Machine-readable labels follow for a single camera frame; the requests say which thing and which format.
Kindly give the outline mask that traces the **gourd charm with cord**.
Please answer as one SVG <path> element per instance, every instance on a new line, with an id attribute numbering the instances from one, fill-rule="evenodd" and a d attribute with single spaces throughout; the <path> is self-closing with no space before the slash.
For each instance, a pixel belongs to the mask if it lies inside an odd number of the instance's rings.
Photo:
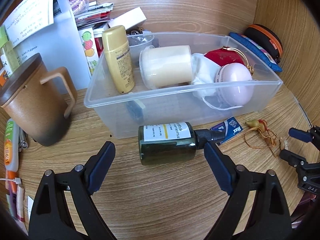
<path id="1" fill-rule="evenodd" d="M 251 132 L 257 132 L 257 135 L 265 142 L 267 148 L 270 150 L 274 158 L 280 158 L 280 152 L 286 150 L 287 141 L 282 137 L 278 136 L 274 131 L 272 131 L 264 119 L 252 119 L 245 122 L 248 127 L 248 131 L 244 134 L 245 144 L 255 150 L 262 150 L 262 146 L 251 145 L 247 140 L 247 135 Z"/>

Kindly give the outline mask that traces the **pink round box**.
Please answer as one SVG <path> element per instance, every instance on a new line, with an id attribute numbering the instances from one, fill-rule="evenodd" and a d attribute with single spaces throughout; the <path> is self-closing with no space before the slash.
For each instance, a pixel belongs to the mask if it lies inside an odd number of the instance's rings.
<path id="1" fill-rule="evenodd" d="M 252 81 L 252 76 L 246 66 L 240 63 L 230 63 L 220 68 L 215 82 L 225 83 L 219 90 L 219 95 L 229 106 L 244 106 L 253 96 L 253 88 L 246 84 Z"/>

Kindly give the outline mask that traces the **red drawstring pouch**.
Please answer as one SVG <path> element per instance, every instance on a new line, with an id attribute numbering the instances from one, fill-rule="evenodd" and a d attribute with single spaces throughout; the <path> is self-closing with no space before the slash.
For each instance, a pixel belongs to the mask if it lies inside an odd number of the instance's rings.
<path id="1" fill-rule="evenodd" d="M 246 55 L 237 48 L 223 46 L 220 49 L 211 50 L 204 56 L 223 67 L 231 63 L 240 63 L 246 66 L 250 74 L 253 75 L 254 67 L 249 64 Z"/>

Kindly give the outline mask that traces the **dark green pump bottle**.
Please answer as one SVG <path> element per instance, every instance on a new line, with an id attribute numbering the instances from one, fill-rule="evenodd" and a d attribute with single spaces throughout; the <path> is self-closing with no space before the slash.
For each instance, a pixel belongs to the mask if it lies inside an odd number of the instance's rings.
<path id="1" fill-rule="evenodd" d="M 142 165 L 161 165 L 189 161 L 206 143 L 221 142 L 225 136 L 221 130 L 193 129 L 189 122 L 140 126 L 140 162 Z"/>

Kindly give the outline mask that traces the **cream candle jar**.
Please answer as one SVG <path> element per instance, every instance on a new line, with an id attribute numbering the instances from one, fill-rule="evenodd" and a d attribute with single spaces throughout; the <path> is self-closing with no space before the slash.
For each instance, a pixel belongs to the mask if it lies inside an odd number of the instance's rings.
<path id="1" fill-rule="evenodd" d="M 191 82 L 194 78 L 189 45 L 146 48 L 140 52 L 139 68 L 148 89 Z"/>

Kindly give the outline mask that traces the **small green patterned eraser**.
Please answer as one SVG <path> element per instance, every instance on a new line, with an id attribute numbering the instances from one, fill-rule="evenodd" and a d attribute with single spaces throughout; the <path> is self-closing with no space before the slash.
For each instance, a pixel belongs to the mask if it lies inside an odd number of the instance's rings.
<path id="1" fill-rule="evenodd" d="M 131 100 L 126 102 L 125 106 L 131 119 L 137 124 L 142 124 L 144 121 L 145 105 L 140 100 Z"/>

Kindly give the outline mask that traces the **blue Max staples box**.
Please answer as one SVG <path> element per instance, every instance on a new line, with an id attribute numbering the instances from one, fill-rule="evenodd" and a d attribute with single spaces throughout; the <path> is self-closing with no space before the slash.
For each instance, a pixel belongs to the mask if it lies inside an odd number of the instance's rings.
<path id="1" fill-rule="evenodd" d="M 222 131 L 225 133 L 225 138 L 223 139 L 223 141 L 217 143 L 217 145 L 221 145 L 224 142 L 227 142 L 235 137 L 237 134 L 241 133 L 243 131 L 243 128 L 235 117 L 230 117 L 223 122 L 211 127 L 210 130 Z"/>

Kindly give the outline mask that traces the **blue colourful pouch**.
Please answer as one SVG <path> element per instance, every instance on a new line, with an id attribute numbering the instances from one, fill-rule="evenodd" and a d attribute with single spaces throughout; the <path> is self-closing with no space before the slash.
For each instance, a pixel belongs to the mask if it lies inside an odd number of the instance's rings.
<path id="1" fill-rule="evenodd" d="M 282 72 L 282 68 L 278 66 L 276 61 L 272 58 L 272 56 L 257 43 L 252 41 L 250 38 L 245 35 L 240 35 L 234 32 L 230 32 L 229 36 L 238 41 L 240 44 L 245 46 L 248 50 L 253 52 L 259 59 L 261 59 L 266 65 L 268 65 L 274 72 Z"/>

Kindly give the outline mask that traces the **orange white tube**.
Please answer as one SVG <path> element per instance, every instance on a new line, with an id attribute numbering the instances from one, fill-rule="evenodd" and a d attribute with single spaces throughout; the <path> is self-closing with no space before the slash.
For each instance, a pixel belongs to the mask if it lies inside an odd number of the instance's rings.
<path id="1" fill-rule="evenodd" d="M 11 172 L 18 171 L 19 130 L 19 126 L 10 118 L 4 133 L 4 166 Z"/>

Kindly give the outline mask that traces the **black orange zip case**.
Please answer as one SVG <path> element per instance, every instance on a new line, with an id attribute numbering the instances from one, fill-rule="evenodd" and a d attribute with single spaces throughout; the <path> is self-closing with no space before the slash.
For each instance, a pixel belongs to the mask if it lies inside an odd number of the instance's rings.
<path id="1" fill-rule="evenodd" d="M 265 49 L 279 63 L 283 55 L 283 45 L 279 37 L 261 24 L 251 24 L 244 31 L 244 35 Z"/>

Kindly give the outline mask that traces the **white cloth pouch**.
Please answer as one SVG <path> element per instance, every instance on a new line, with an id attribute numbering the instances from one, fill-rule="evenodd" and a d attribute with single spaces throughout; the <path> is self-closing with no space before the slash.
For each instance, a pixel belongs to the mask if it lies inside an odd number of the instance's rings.
<path id="1" fill-rule="evenodd" d="M 192 60 L 192 68 L 194 73 L 194 79 L 190 83 L 191 85 L 202 85 L 202 84 L 215 82 L 216 74 L 221 68 L 217 63 L 206 58 L 203 54 L 200 54 L 200 53 L 193 53 L 191 55 L 191 60 Z M 242 107 L 242 106 L 231 106 L 231 107 L 221 108 L 222 103 L 220 103 L 220 107 L 216 107 L 206 100 L 206 97 L 212 97 L 215 95 L 216 95 L 215 88 L 196 90 L 193 92 L 193 96 L 202 100 L 211 109 L 215 109 L 219 111 L 227 111 L 227 110 L 237 109 Z"/>

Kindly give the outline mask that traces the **brown mug with lid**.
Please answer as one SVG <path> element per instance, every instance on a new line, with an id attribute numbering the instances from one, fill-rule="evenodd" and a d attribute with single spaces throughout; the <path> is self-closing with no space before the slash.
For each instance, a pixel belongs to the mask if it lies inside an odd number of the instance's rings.
<path id="1" fill-rule="evenodd" d="M 51 146 L 67 133 L 77 97 L 67 68 L 48 71 L 37 53 L 1 87 L 1 108 L 36 142 Z"/>

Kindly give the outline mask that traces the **clear plastic storage bin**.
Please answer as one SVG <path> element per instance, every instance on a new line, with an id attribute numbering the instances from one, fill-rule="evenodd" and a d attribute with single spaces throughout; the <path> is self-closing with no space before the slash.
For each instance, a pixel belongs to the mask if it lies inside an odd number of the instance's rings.
<path id="1" fill-rule="evenodd" d="M 148 89 L 142 80 L 140 68 L 133 65 L 135 86 L 126 94 L 120 94 L 112 80 L 104 56 L 99 58 L 87 89 L 84 104 L 99 115 L 114 137 L 118 139 L 135 137 L 143 125 L 167 124 L 187 121 L 193 126 L 224 120 L 263 110 L 282 85 L 279 76 L 253 52 L 230 36 L 197 33 L 152 33 L 155 36 L 153 47 L 189 45 L 192 53 L 206 53 L 223 46 L 242 51 L 249 64 L 254 67 L 253 80 L 246 84 L 253 88 L 251 100 L 241 108 L 227 111 L 211 109 L 193 92 L 202 89 L 216 89 L 216 95 L 206 100 L 216 107 L 231 107 L 221 98 L 219 90 L 225 83 L 191 85 L 179 83 L 159 89 Z M 131 100 L 140 100 L 145 105 L 144 121 L 134 122 L 125 106 Z"/>

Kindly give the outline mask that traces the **white file holder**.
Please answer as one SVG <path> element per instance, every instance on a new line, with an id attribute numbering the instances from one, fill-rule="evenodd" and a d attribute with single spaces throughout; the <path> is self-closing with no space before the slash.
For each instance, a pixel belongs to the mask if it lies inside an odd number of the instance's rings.
<path id="1" fill-rule="evenodd" d="M 39 53 L 48 70 L 66 67 L 77 90 L 91 79 L 69 0 L 53 0 L 54 23 L 13 46 L 20 63 Z"/>

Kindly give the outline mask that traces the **sticker sheet with characters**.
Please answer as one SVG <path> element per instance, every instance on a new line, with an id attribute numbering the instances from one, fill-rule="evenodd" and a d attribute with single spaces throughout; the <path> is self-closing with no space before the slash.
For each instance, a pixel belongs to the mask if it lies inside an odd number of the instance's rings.
<path id="1" fill-rule="evenodd" d="M 81 29 L 78 33 L 87 60 L 89 74 L 92 76 L 99 61 L 93 28 Z"/>

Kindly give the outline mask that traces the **gold lotion bottle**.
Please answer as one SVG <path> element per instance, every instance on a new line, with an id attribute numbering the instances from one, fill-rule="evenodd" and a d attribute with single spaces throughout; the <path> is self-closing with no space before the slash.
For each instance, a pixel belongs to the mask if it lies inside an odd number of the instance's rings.
<path id="1" fill-rule="evenodd" d="M 109 72 L 120 94 L 130 92 L 135 86 L 129 41 L 123 25 L 112 27 L 102 35 L 104 55 Z"/>

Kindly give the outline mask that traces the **glass bowl of trinkets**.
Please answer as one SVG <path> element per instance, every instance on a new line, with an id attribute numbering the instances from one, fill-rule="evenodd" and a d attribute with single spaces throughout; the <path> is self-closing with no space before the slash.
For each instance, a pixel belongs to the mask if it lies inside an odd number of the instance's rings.
<path id="1" fill-rule="evenodd" d="M 146 47 L 153 45 L 155 36 L 152 32 L 143 28 L 136 28 L 127 31 L 127 39 L 130 47 L 131 60 L 135 67 L 139 67 L 140 52 Z"/>

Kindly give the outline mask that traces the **white paper sheet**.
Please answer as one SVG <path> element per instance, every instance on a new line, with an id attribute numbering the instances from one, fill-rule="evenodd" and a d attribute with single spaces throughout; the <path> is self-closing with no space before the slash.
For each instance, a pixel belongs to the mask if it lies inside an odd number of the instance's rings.
<path id="1" fill-rule="evenodd" d="M 3 25 L 15 47 L 53 23 L 53 0 L 23 0 L 6 18 Z"/>

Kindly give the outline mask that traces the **white rectangular box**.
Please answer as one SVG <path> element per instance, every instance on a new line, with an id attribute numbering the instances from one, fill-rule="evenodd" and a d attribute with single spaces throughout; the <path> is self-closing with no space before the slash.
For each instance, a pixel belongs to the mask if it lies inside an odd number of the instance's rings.
<path id="1" fill-rule="evenodd" d="M 146 21 L 146 16 L 140 7 L 136 7 L 108 22 L 110 28 L 124 26 L 125 30 L 138 27 Z"/>

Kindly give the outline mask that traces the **stack of booklets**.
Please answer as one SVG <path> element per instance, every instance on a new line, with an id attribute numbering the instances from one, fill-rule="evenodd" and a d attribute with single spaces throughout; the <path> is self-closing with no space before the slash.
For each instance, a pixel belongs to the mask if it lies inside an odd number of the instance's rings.
<path id="1" fill-rule="evenodd" d="M 96 23 L 107 22 L 110 20 L 110 13 L 113 10 L 113 3 L 97 4 L 89 7 L 87 11 L 74 16 L 78 29 L 91 26 Z"/>

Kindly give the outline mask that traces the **pink item in bag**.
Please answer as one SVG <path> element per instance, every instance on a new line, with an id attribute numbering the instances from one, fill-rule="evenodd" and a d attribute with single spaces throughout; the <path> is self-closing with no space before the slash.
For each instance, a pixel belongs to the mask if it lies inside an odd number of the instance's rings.
<path id="1" fill-rule="evenodd" d="M 73 15 L 78 15 L 80 13 L 86 12 L 89 7 L 88 0 L 69 0 L 69 4 Z"/>

